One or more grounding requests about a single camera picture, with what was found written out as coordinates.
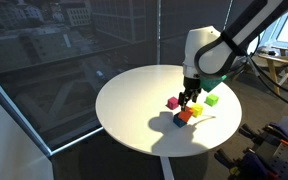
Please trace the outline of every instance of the table leg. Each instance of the table leg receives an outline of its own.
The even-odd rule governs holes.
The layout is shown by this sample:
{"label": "table leg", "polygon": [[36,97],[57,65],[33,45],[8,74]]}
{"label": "table leg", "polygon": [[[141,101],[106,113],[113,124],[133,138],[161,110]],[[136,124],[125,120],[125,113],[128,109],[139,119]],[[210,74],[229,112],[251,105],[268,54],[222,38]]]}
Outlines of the table leg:
{"label": "table leg", "polygon": [[164,179],[165,180],[174,180],[173,172],[172,172],[172,167],[170,164],[170,160],[168,157],[160,157],[161,159],[161,164],[162,164],[162,169],[163,169],[163,174],[164,174]]}

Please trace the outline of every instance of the orange cube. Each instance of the orange cube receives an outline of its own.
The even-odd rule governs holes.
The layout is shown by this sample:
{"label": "orange cube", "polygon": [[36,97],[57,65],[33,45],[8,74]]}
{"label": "orange cube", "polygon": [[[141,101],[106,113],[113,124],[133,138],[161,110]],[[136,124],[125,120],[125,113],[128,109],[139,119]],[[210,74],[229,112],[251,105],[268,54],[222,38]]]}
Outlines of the orange cube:
{"label": "orange cube", "polygon": [[191,118],[192,114],[193,110],[186,106],[185,111],[181,111],[178,115],[178,118],[187,123],[188,120]]}

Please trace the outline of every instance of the city view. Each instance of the city view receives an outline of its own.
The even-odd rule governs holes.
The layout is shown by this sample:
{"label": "city view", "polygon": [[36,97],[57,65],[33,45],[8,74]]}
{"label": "city view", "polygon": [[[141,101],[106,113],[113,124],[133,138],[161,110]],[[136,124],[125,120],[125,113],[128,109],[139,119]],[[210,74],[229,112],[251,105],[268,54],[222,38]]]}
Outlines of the city view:
{"label": "city view", "polygon": [[226,11],[207,16],[210,24],[197,18],[212,4],[163,1],[159,26],[151,0],[0,0],[0,85],[54,149],[100,126],[98,92],[124,71],[157,64],[159,36],[160,63],[180,65],[190,29],[221,30]]}

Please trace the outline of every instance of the floor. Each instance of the floor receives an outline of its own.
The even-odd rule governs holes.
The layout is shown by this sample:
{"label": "floor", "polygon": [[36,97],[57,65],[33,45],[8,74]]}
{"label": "floor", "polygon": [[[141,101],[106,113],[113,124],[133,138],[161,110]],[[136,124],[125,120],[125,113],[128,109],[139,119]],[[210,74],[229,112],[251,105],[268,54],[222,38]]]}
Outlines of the floor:
{"label": "floor", "polygon": [[[225,83],[236,93],[242,106],[241,125],[261,129],[271,121],[288,116],[288,105],[272,95],[252,74],[241,74]],[[282,92],[288,100],[288,94]],[[228,141],[211,151],[184,158],[170,158],[175,179],[227,179],[229,172],[214,159],[222,148],[230,158],[243,156],[252,142],[236,132]],[[128,149],[102,131],[52,157],[55,180],[136,179],[159,180],[163,173],[158,157]]]}

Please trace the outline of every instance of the pink cube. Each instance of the pink cube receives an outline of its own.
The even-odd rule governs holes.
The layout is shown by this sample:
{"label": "pink cube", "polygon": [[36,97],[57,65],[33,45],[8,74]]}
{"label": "pink cube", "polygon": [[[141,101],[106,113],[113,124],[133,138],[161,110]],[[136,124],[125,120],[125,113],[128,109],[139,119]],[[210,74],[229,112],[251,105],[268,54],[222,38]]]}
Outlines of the pink cube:
{"label": "pink cube", "polygon": [[171,110],[176,109],[178,107],[178,100],[173,96],[168,99],[166,106]]}

